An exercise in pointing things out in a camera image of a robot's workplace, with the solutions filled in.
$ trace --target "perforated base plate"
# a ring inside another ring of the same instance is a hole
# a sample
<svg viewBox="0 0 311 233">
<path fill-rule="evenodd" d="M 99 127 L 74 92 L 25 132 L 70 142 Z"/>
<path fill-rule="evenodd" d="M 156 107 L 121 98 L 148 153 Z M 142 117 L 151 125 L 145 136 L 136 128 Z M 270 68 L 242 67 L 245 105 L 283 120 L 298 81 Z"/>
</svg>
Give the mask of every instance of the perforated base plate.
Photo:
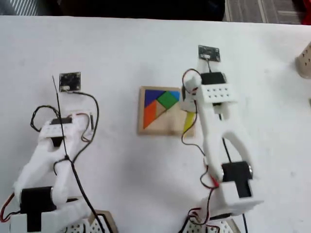
<svg viewBox="0 0 311 233">
<path fill-rule="evenodd" d="M 96 211 L 96 213 L 104 227 L 105 233 L 118 233 L 117 226 L 108 211 Z M 89 219 L 82 219 L 75 224 L 67 226 L 58 233 L 102 233 L 102 230 L 94 215 L 91 215 Z"/>
<path fill-rule="evenodd" d="M 190 221 L 188 221 L 182 233 L 207 233 L 207 232 L 208 233 L 218 233 L 218 232 L 219 233 L 241 233 L 240 230 L 236 227 L 234 222 L 233 222 L 233 228 L 229 226 L 227 221 L 214 222 L 211 225 L 219 227 L 220 231 L 218 231 L 218 229 L 215 227 L 208 227 L 208 231 L 205 231 L 203 230 L 202 226 L 194 225 Z"/>
</svg>

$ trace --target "orange triangle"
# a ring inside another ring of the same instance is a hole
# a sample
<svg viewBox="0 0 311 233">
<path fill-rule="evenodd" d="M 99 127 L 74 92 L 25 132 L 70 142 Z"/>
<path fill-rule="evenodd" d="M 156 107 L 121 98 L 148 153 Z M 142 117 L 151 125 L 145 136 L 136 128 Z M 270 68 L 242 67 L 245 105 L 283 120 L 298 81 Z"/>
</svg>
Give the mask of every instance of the orange triangle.
<svg viewBox="0 0 311 233">
<path fill-rule="evenodd" d="M 157 101 L 154 100 L 144 108 L 144 129 L 156 119 L 156 103 Z"/>
<path fill-rule="evenodd" d="M 162 104 L 160 104 L 158 101 L 156 101 L 156 113 L 155 116 L 158 118 L 162 113 L 165 112 L 165 107 L 163 107 Z"/>
</svg>

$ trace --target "black wire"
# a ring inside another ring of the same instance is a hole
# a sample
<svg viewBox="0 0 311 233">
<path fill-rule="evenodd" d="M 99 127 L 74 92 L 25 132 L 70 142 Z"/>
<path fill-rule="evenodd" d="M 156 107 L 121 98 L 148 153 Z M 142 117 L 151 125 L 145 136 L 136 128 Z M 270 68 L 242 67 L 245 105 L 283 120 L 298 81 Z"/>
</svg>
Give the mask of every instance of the black wire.
<svg viewBox="0 0 311 233">
<path fill-rule="evenodd" d="M 208 172 L 208 166 L 206 166 L 206 172 L 204 172 L 204 173 L 201 175 L 201 177 L 200 177 L 200 182 L 201 182 L 201 184 L 202 184 L 205 188 L 209 188 L 209 189 L 218 188 L 218 187 L 211 187 L 211 186 L 208 186 L 207 184 L 205 184 L 205 183 L 202 181 L 203 177 L 207 174 L 207 172 Z"/>
<path fill-rule="evenodd" d="M 212 192 L 215 190 L 215 188 L 212 188 L 210 190 L 210 193 L 209 193 L 209 196 L 208 196 L 208 199 L 207 199 L 207 214 L 206 214 L 206 218 L 204 220 L 204 222 L 202 223 L 196 223 L 196 222 L 193 222 L 191 219 L 189 219 L 189 221 L 194 224 L 194 225 L 197 225 L 197 226 L 203 226 L 207 223 L 207 220 L 209 219 L 209 201 L 210 201 L 210 197 L 212 196 Z"/>
<path fill-rule="evenodd" d="M 81 182 L 80 182 L 80 179 L 79 179 L 79 176 L 78 176 L 78 173 L 77 173 L 77 171 L 76 171 L 76 168 L 75 168 L 75 166 L 74 166 L 73 161 L 71 161 L 70 158 L 69 158 L 69 156 L 67 155 L 66 143 L 65 143 L 65 135 L 64 135 L 64 130 L 63 130 L 62 115 L 61 115 L 60 104 L 59 104 L 59 98 L 58 98 L 58 93 L 57 93 L 57 89 L 56 89 L 55 79 L 54 79 L 53 76 L 52 76 L 52 78 L 53 78 L 53 83 L 54 83 L 54 87 L 55 87 L 55 90 L 56 90 L 57 106 L 58 106 L 58 112 L 59 112 L 59 116 L 58 116 L 58 117 L 59 117 L 61 129 L 62 129 L 63 140 L 64 140 L 64 148 L 65 148 L 65 154 L 66 154 L 66 155 L 65 155 L 65 160 L 68 160 L 68 161 L 71 163 L 71 168 L 72 168 L 74 177 L 75 177 L 75 179 L 76 179 L 76 181 L 77 181 L 77 184 L 78 184 L 78 186 L 79 186 L 80 192 L 81 192 L 83 198 L 85 199 L 87 205 L 88 205 L 89 208 L 91 209 L 91 211 L 92 211 L 93 215 L 95 216 L 96 220 L 98 221 L 98 224 L 99 224 L 99 226 L 100 226 L 100 228 L 101 228 L 101 230 L 102 230 L 102 233 L 104 233 L 104 232 L 105 232 L 105 229 L 104 229 L 104 227 L 103 227 L 103 225 L 102 225 L 102 222 L 101 222 L 100 219 L 98 218 L 98 215 L 97 215 L 96 211 L 94 210 L 94 208 L 93 208 L 93 206 L 91 205 L 89 199 L 87 198 L 87 195 L 86 195 L 85 192 L 84 192 L 84 189 L 83 189 L 83 187 L 82 187 L 82 185 L 81 185 Z"/>
<path fill-rule="evenodd" d="M 11 215 L 17 215 L 17 214 L 19 214 L 19 213 L 20 213 L 20 211 L 11 212 L 11 213 L 9 213 L 3 220 L 6 221 Z"/>
<path fill-rule="evenodd" d="M 208 70 L 209 70 L 209 72 L 211 73 L 211 72 L 212 72 L 212 70 L 210 69 L 209 59 L 206 59 L 206 61 L 207 61 L 207 64 L 208 64 Z"/>
<path fill-rule="evenodd" d="M 197 117 L 198 117 L 198 107 L 197 107 L 197 104 L 196 104 L 196 101 L 195 101 L 195 100 L 194 100 L 194 104 L 195 104 L 195 118 L 194 118 L 194 121 L 193 121 L 193 123 L 190 125 L 190 127 L 187 128 L 187 130 L 184 131 L 183 134 L 181 135 L 181 142 L 182 142 L 184 145 L 187 145 L 187 146 L 196 146 L 196 147 L 200 150 L 200 152 L 203 154 L 203 156 L 205 156 L 203 150 L 201 149 L 201 147 L 200 147 L 199 145 L 194 144 L 194 143 L 186 143 L 186 142 L 184 142 L 184 135 L 185 135 L 185 133 L 188 132 L 188 131 L 195 125 L 196 120 L 197 120 Z"/>
<path fill-rule="evenodd" d="M 64 134 L 64 127 L 63 127 L 62 114 L 61 114 L 61 112 L 60 112 L 60 105 L 59 105 L 58 92 L 57 92 L 57 88 L 56 88 L 54 76 L 52 76 L 52 78 L 53 78 L 53 83 L 54 83 L 54 87 L 55 87 L 55 91 L 56 91 L 56 99 L 57 99 L 57 107 L 58 107 L 58 118 L 59 118 L 59 121 L 60 121 L 61 130 L 62 130 L 62 136 L 63 136 L 63 142 L 64 142 L 64 149 L 65 149 L 65 158 L 66 158 L 66 159 L 69 159 L 69 156 L 68 156 L 68 154 L 67 154 L 67 149 L 66 149 L 66 143 L 65 143 L 65 134 Z"/>
<path fill-rule="evenodd" d="M 242 216 L 243 216 L 243 222 L 244 222 L 244 227 L 245 227 L 245 233 L 248 233 L 245 214 L 242 214 Z"/>
<path fill-rule="evenodd" d="M 40 132 L 40 131 L 41 131 L 41 128 L 38 129 L 38 128 L 35 126 L 34 120 L 35 120 L 35 115 L 37 114 L 37 112 L 38 112 L 41 108 L 50 108 L 50 109 L 52 109 L 52 110 L 54 111 L 56 117 L 58 117 L 58 111 L 57 111 L 54 107 L 52 107 L 52 106 L 50 106 L 50 105 L 41 105 L 41 106 L 37 107 L 37 108 L 34 110 L 33 116 L 31 117 L 31 120 L 30 120 L 30 126 L 31 126 L 31 128 L 33 128 L 33 129 L 36 130 L 37 132 Z"/>
<path fill-rule="evenodd" d="M 83 96 L 89 96 L 91 97 L 96 105 L 96 111 L 97 111 L 97 117 L 96 117 L 96 122 L 95 122 L 95 128 L 94 128 L 94 132 L 93 132 L 93 136 L 91 137 L 91 139 L 89 140 L 89 142 L 81 149 L 79 150 L 79 152 L 76 154 L 76 156 L 73 158 L 72 162 L 75 163 L 76 160 L 78 159 L 79 155 L 93 142 L 93 139 L 95 137 L 96 131 L 97 131 L 97 126 L 98 126 L 98 120 L 99 120 L 99 106 L 98 106 L 98 102 L 96 100 L 96 98 L 88 93 L 84 93 L 84 92 L 68 92 L 69 94 L 73 93 L 73 94 L 78 94 L 78 95 L 83 95 Z"/>
<path fill-rule="evenodd" d="M 221 114 L 218 114 L 218 116 L 219 116 L 219 119 L 220 119 L 220 120 L 223 120 Z M 230 155 L 229 155 L 229 151 L 228 151 L 228 148 L 227 148 L 227 145 L 226 145 L 226 143 L 225 143 L 225 139 L 222 138 L 222 140 L 223 140 L 223 144 L 224 144 L 224 148 L 225 148 L 225 152 L 226 152 L 226 154 L 227 154 L 228 160 L 229 160 L 230 163 L 232 163 L 231 158 L 230 158 Z"/>
<path fill-rule="evenodd" d="M 228 160 L 229 160 L 230 163 L 232 163 L 224 138 L 223 138 L 223 144 L 224 144 L 224 147 L 225 147 L 225 151 L 226 151 L 226 153 L 227 153 Z M 242 214 L 242 216 L 243 216 L 243 222 L 244 222 L 245 232 L 248 233 L 245 214 Z"/>
</svg>

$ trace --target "red wire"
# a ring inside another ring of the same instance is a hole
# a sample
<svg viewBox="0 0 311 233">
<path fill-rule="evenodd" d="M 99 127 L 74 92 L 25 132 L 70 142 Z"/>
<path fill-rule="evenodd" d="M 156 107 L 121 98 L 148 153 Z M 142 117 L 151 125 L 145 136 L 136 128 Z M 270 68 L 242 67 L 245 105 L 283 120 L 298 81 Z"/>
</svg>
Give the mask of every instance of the red wire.
<svg viewBox="0 0 311 233">
<path fill-rule="evenodd" d="M 6 202 L 4 203 L 4 205 L 1 208 L 1 212 L 0 212 L 0 221 L 1 222 L 7 222 L 10 220 L 11 216 L 8 215 L 8 217 L 6 217 L 5 219 L 3 219 L 3 215 L 4 215 L 4 210 L 5 208 L 8 206 L 8 204 L 11 202 L 11 200 L 14 197 L 14 193 L 11 194 L 11 196 L 9 196 L 9 198 L 6 200 Z"/>
<path fill-rule="evenodd" d="M 185 79 L 186 74 L 187 74 L 189 71 L 194 71 L 194 72 L 196 72 L 198 75 L 200 75 L 200 77 L 201 77 L 200 72 L 197 71 L 196 69 L 193 69 L 193 68 L 187 69 L 187 70 L 185 71 L 185 73 L 183 74 L 183 77 L 182 77 L 182 79 L 181 79 L 181 82 L 183 83 L 183 86 L 185 86 L 184 79 Z"/>
</svg>

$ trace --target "floor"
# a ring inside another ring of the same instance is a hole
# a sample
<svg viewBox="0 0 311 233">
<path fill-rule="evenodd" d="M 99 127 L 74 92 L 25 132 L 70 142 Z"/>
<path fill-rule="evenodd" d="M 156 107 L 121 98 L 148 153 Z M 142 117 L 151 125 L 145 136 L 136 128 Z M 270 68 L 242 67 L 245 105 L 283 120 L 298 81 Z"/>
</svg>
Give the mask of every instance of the floor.
<svg viewBox="0 0 311 233">
<path fill-rule="evenodd" d="M 303 0 L 225 0 L 223 21 L 301 24 Z"/>
</svg>

